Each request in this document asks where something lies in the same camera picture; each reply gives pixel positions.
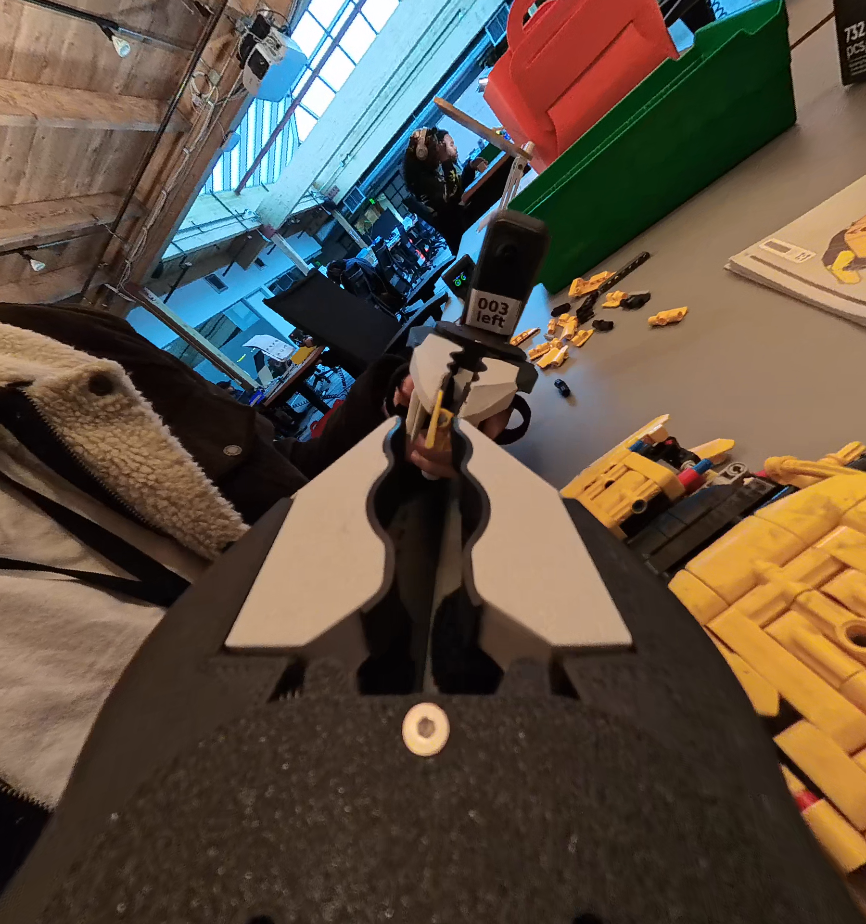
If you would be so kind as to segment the small yellow brick piece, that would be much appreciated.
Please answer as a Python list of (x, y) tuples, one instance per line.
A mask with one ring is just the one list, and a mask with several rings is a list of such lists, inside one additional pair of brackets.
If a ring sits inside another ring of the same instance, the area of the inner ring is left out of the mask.
[(450, 448), (453, 414), (445, 402), (445, 389), (440, 388), (427, 421), (424, 447), (429, 451), (445, 452)]

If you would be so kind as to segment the green plastic bin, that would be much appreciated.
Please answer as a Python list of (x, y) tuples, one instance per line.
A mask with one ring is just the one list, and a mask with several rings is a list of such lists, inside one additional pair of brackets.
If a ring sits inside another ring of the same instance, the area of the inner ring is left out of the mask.
[(705, 26), (511, 202), (548, 227), (540, 283), (567, 289), (796, 119), (785, 3)]

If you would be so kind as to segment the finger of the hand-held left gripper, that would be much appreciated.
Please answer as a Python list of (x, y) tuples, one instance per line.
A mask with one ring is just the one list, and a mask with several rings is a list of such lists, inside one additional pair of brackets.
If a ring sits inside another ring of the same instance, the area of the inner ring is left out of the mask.
[(508, 410), (517, 393), (519, 366), (507, 361), (482, 361), (458, 410), (467, 422), (485, 422)]
[(426, 436), (427, 421), (440, 388), (453, 414), (458, 410), (470, 385), (469, 356), (459, 343), (441, 335), (429, 335), (414, 348), (409, 364), (415, 388), (406, 413), (409, 441)]

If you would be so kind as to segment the yellow brick car model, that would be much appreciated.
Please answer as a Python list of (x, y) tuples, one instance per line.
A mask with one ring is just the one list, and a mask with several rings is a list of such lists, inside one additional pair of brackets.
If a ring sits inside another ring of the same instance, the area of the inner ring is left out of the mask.
[(561, 489), (703, 628), (765, 727), (805, 824), (866, 868), (866, 446), (760, 469), (661, 415)]

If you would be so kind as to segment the white ceiling projector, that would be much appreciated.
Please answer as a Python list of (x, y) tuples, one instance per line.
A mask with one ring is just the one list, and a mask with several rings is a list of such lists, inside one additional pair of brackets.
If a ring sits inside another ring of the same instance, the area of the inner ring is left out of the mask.
[(307, 55), (267, 12), (255, 14), (245, 27), (238, 56), (244, 90), (269, 102), (280, 102), (289, 94), (307, 63)]

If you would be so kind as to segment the person's left hand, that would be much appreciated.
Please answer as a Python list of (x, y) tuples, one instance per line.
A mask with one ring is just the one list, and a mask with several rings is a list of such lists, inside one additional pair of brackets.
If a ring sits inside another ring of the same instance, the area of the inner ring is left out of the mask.
[[(393, 407), (396, 411), (408, 410), (415, 384), (411, 374), (406, 373), (393, 392)], [(421, 470), (428, 479), (452, 479), (450, 438), (445, 437), (440, 448), (427, 447), (426, 439), (417, 437), (408, 453), (409, 461)]]

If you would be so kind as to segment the red plastic bag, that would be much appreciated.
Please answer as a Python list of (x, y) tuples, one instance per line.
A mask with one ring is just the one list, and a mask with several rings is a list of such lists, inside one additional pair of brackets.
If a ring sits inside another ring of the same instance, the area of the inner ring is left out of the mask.
[(540, 174), (659, 65), (679, 57), (655, 1), (515, 1), (485, 101)]

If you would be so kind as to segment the wooden plank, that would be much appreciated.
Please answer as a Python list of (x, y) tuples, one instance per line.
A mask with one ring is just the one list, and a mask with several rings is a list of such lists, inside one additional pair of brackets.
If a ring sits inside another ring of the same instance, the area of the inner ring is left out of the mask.
[(501, 152), (517, 159), (522, 158), (525, 162), (530, 162), (532, 160), (533, 152), (531, 144), (520, 147), (512, 140), (504, 137), (496, 128), (490, 128), (482, 124), (471, 115), (459, 110), (453, 104), (439, 96), (434, 97), (434, 104), (444, 115), (449, 117), (456, 124), (472, 132), (487, 144), (494, 145)]

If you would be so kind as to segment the pile of small brick pieces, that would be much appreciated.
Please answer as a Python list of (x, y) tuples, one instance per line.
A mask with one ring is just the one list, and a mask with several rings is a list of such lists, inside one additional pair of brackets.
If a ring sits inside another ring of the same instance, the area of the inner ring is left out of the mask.
[(654, 309), (651, 291), (638, 287), (635, 275), (651, 260), (641, 250), (612, 270), (578, 275), (559, 293), (546, 295), (539, 286), (524, 306), (511, 343), (539, 372), (573, 362), (591, 340), (611, 335), (624, 321), (641, 321), (651, 331), (677, 326), (689, 309)]

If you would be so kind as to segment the white shirt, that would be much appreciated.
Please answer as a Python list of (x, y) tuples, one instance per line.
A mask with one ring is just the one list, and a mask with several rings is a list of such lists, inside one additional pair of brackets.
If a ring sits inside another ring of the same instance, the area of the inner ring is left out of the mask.
[[(0, 558), (127, 577), (20, 491), (57, 502), (188, 581), (205, 563), (108, 509), (0, 432)], [(55, 572), (0, 570), (0, 779), (53, 809), (104, 700), (162, 608)]]

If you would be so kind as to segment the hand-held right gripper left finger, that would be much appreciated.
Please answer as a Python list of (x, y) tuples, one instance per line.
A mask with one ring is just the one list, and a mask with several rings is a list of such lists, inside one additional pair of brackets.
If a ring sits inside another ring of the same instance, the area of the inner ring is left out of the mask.
[(363, 616), (393, 583), (393, 544), (370, 507), (393, 472), (391, 418), (296, 493), (225, 640), (232, 653), (369, 656)]

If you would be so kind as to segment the open instruction booklet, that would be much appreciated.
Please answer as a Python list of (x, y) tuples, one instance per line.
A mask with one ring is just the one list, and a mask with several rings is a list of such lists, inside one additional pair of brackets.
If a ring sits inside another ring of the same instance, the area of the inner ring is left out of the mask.
[(866, 328), (866, 175), (725, 268)]

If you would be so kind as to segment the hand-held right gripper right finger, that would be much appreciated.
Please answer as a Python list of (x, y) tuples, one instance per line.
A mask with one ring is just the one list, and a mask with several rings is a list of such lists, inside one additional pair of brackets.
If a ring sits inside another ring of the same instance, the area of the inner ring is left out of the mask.
[(456, 440), (481, 505), (463, 569), (483, 652), (508, 669), (629, 649), (633, 636), (560, 493), (473, 425), (459, 421)]

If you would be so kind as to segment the glass skylight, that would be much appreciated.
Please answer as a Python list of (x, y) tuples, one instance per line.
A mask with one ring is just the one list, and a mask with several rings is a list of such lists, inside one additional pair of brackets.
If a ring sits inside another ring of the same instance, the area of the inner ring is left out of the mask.
[(313, 1), (301, 6), (280, 84), (259, 95), (228, 137), (202, 192), (275, 184), (400, 3)]

